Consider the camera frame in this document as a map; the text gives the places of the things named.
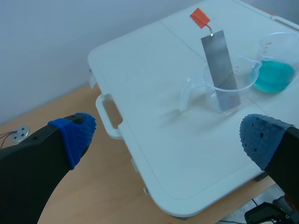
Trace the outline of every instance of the wooden surface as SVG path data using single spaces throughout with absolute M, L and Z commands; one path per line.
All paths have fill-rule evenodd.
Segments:
M 48 121 L 76 112 L 97 120 L 93 142 L 73 171 L 59 183 L 39 224 L 214 224 L 274 184 L 270 178 L 250 181 L 187 221 L 163 213 L 143 192 L 144 183 L 131 164 L 122 140 L 108 137 L 95 107 L 100 90 L 86 85 L 0 126 L 0 133 L 28 125 L 30 134 Z M 115 125 L 121 122 L 112 103 L 106 108 Z M 12 145 L 7 139 L 4 146 Z

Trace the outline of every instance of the orange tag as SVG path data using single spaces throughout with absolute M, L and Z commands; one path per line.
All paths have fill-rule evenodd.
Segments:
M 190 17 L 193 19 L 193 21 L 202 29 L 205 27 L 210 19 L 204 14 L 203 11 L 201 11 L 199 8 L 197 8 Z

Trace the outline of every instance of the metal disc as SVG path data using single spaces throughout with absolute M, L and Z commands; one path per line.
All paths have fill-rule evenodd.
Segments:
M 16 133 L 12 133 L 10 135 L 10 139 L 13 142 L 20 142 L 23 141 L 27 135 L 29 134 L 29 127 L 26 125 L 18 127 L 15 131 Z

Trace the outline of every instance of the box handle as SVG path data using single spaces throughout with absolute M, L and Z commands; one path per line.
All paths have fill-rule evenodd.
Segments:
M 104 107 L 104 103 L 106 101 L 113 101 L 112 97 L 110 94 L 107 95 L 103 95 L 100 94 L 99 97 L 97 98 L 95 105 L 98 109 L 98 112 L 100 114 L 100 117 L 102 119 L 102 122 L 104 124 L 104 127 L 106 129 L 106 132 L 108 133 L 108 135 L 113 138 L 113 139 L 117 139 L 117 140 L 121 140 L 122 139 L 122 135 L 121 132 L 118 128 L 114 128 L 112 126 L 111 120 L 107 114 L 107 111 Z

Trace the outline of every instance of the glass beaker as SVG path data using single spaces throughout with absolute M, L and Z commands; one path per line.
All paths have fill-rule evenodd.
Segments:
M 273 33 L 260 41 L 257 59 L 262 62 L 255 86 L 278 92 L 296 77 L 299 68 L 299 35 Z
M 250 88 L 258 78 L 262 63 L 241 55 L 231 56 L 231 63 L 237 88 L 215 87 L 210 69 L 206 65 L 202 79 L 200 77 L 187 79 L 181 92 L 180 111 L 186 110 L 191 91 L 198 87 L 206 88 L 206 100 L 215 111 L 227 115 L 239 110 L 244 105 Z

